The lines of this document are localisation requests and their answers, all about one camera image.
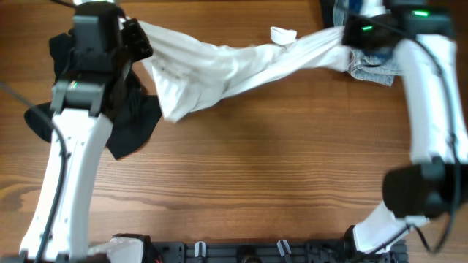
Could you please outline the white t-shirt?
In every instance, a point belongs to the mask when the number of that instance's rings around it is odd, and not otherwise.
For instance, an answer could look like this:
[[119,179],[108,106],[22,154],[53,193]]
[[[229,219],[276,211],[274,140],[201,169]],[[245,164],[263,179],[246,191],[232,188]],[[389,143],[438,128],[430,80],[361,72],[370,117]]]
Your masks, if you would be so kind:
[[163,117],[171,122],[299,69],[345,72],[350,62],[351,50],[341,43],[343,27],[301,38],[292,29],[272,27],[269,44],[230,47],[145,22],[140,26],[153,49],[143,66],[156,86]]

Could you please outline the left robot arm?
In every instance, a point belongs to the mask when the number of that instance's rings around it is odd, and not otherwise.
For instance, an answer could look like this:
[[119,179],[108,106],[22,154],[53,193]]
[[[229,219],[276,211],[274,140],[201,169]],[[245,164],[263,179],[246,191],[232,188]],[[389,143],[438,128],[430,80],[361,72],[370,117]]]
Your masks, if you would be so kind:
[[75,1],[75,43],[53,86],[50,155],[37,208],[15,256],[5,262],[142,262],[142,235],[88,241],[88,215],[102,152],[122,108],[132,64],[152,50],[138,22],[115,1]]

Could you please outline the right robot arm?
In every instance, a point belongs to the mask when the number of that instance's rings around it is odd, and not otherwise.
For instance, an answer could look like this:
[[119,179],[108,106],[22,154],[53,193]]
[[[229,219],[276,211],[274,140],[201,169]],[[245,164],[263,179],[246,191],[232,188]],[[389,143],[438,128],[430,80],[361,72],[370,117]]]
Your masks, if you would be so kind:
[[383,254],[431,219],[448,216],[432,254],[442,250],[467,202],[467,130],[456,74],[449,12],[425,1],[384,1],[377,15],[347,10],[343,43],[375,52],[389,47],[403,72],[411,127],[411,165],[389,171],[382,203],[347,232],[356,261]]

